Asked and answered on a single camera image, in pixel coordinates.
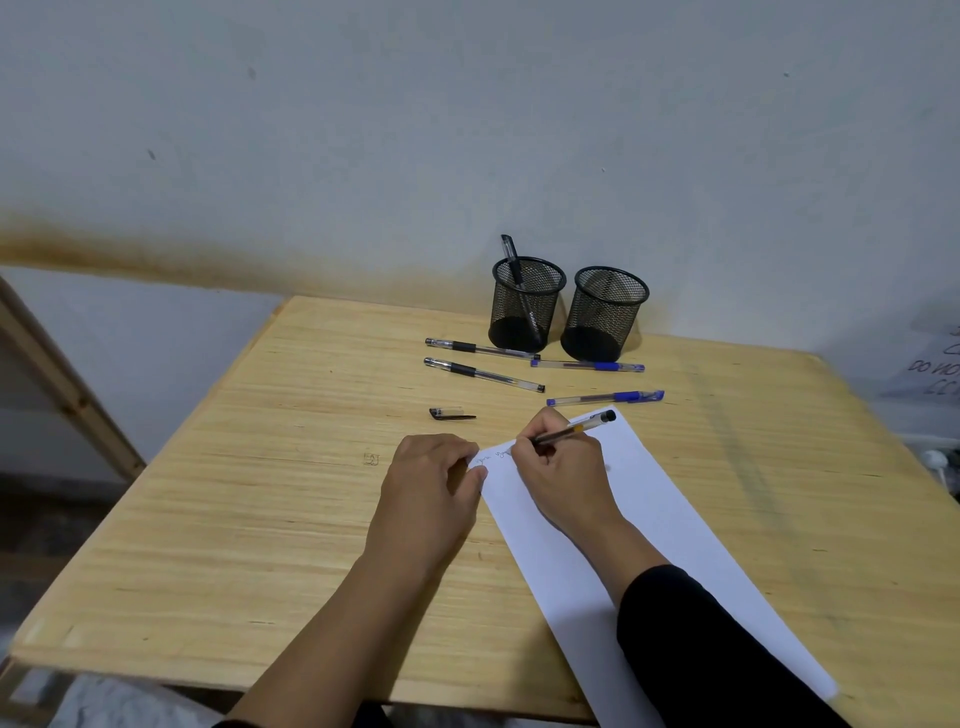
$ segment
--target wooden table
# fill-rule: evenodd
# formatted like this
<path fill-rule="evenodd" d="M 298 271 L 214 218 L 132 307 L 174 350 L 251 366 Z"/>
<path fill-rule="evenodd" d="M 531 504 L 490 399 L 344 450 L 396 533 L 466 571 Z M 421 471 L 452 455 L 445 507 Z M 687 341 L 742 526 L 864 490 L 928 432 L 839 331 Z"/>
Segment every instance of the wooden table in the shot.
<path fill-rule="evenodd" d="M 244 689 L 337 588 L 407 433 L 488 447 L 543 397 L 424 367 L 461 314 L 294 298 L 67 566 L 16 636 L 28 664 Z M 545 357 L 563 357 L 552 343 Z M 816 356 L 645 336 L 644 375 L 448 358 L 622 407 L 646 447 L 840 684 L 854 724 L 960 720 L 960 512 Z M 439 424 L 427 407 L 479 418 Z M 587 411 L 567 409 L 567 414 Z M 590 718 L 486 506 L 372 697 Z"/>

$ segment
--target left hand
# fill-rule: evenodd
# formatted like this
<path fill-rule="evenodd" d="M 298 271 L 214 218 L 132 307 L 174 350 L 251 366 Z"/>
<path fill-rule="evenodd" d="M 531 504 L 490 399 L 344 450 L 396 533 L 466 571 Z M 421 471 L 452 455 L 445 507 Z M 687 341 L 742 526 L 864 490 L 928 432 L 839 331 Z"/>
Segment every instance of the left hand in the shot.
<path fill-rule="evenodd" d="M 404 437 L 380 488 L 364 555 L 429 578 L 476 521 L 487 469 L 467 471 L 454 493 L 447 476 L 458 460 L 469 461 L 478 450 L 456 435 Z"/>

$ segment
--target pen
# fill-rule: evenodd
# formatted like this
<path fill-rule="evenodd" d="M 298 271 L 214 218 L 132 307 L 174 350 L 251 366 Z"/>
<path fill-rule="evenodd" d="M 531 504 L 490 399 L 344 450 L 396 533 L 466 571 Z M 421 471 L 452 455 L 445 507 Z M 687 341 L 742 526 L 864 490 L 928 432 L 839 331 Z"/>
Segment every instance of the pen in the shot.
<path fill-rule="evenodd" d="M 520 261 L 516 259 L 516 246 L 514 239 L 510 235 L 500 235 L 500 242 L 503 243 L 503 254 L 507 257 L 507 265 L 510 266 L 510 272 L 514 274 L 514 283 L 520 290 L 523 289 L 523 271 L 520 268 Z"/>
<path fill-rule="evenodd" d="M 663 399 L 663 390 L 656 392 L 611 392 L 608 395 L 582 395 L 581 397 L 557 397 L 555 400 L 547 400 L 548 407 L 556 407 L 560 404 L 582 404 L 589 401 L 622 401 L 622 402 L 641 402 L 641 401 L 660 401 Z"/>
<path fill-rule="evenodd" d="M 449 341 L 447 339 L 427 339 L 428 347 L 438 349 L 453 349 L 455 352 L 493 353 L 498 356 L 515 356 L 518 359 L 539 359 L 538 353 L 519 352 L 516 349 L 498 349 L 497 347 L 478 347 L 464 341 Z"/>
<path fill-rule="evenodd" d="M 476 415 L 465 415 L 463 407 L 430 407 L 434 420 L 476 420 Z"/>
<path fill-rule="evenodd" d="M 538 359 L 531 361 L 532 367 L 553 367 L 555 369 L 595 369 L 597 372 L 642 372 L 642 364 L 617 364 L 615 361 L 551 361 Z"/>
<path fill-rule="evenodd" d="M 510 266 L 510 272 L 514 275 L 514 285 L 516 290 L 520 292 L 520 306 L 523 308 L 523 317 L 527 320 L 527 326 L 530 327 L 531 333 L 534 335 L 535 346 L 540 346 L 540 327 L 537 326 L 537 317 L 534 316 L 534 311 L 530 307 L 530 302 L 527 301 L 527 297 L 523 295 L 523 270 L 520 266 L 520 261 L 516 257 L 516 246 L 514 245 L 514 239 L 510 235 L 500 235 L 500 242 L 503 243 L 503 254 L 507 257 L 507 265 Z"/>
<path fill-rule="evenodd" d="M 587 418 L 576 425 L 571 425 L 570 427 L 562 429 L 558 432 L 547 432 L 543 435 L 537 435 L 537 437 L 534 437 L 530 440 L 530 443 L 535 448 L 539 448 L 544 445 L 553 445 L 555 442 L 562 440 L 564 437 L 575 435 L 577 432 L 585 432 L 589 429 L 594 429 L 603 423 L 611 423 L 615 419 L 616 412 L 611 409 L 608 409 L 606 412 L 597 412 L 595 415 L 593 415 L 593 417 Z"/>
<path fill-rule="evenodd" d="M 437 367 L 437 369 L 446 369 L 448 372 L 452 372 L 455 375 L 464 375 L 464 376 L 478 376 L 481 379 L 489 379 L 490 381 L 498 381 L 501 384 L 510 384 L 515 387 L 521 387 L 522 389 L 529 389 L 533 392 L 545 392 L 546 387 L 542 384 L 537 384 L 533 381 L 526 381 L 525 379 L 514 379 L 512 376 L 497 375 L 493 372 L 483 372 L 476 367 L 468 367 L 463 364 L 457 364 L 452 361 L 443 361 L 442 359 L 435 359 L 432 356 L 427 356 L 423 359 L 423 363 L 428 367 Z"/>

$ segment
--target hand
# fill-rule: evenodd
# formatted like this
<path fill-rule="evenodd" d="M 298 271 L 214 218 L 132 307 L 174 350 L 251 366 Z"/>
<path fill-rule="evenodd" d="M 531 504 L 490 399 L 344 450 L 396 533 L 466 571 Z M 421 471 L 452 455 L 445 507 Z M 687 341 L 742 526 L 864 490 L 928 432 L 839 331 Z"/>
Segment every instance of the hand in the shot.
<path fill-rule="evenodd" d="M 380 487 L 364 555 L 429 578 L 476 521 L 487 469 L 467 471 L 452 493 L 447 479 L 457 461 L 469 461 L 477 450 L 456 435 L 404 437 Z"/>
<path fill-rule="evenodd" d="M 579 433 L 540 452 L 530 442 L 568 425 L 557 410 L 544 407 L 516 436 L 511 454 L 543 515 L 583 547 L 598 530 L 620 524 L 623 517 L 613 500 L 599 441 Z"/>

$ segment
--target black sleeve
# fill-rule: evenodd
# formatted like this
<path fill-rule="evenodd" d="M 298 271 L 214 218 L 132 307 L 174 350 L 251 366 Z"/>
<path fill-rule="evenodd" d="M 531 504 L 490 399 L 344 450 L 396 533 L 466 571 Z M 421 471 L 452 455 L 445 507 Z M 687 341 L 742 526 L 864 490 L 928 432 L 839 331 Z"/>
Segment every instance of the black sleeve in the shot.
<path fill-rule="evenodd" d="M 623 595 L 616 638 L 667 726 L 848 726 L 686 571 L 653 567 Z"/>

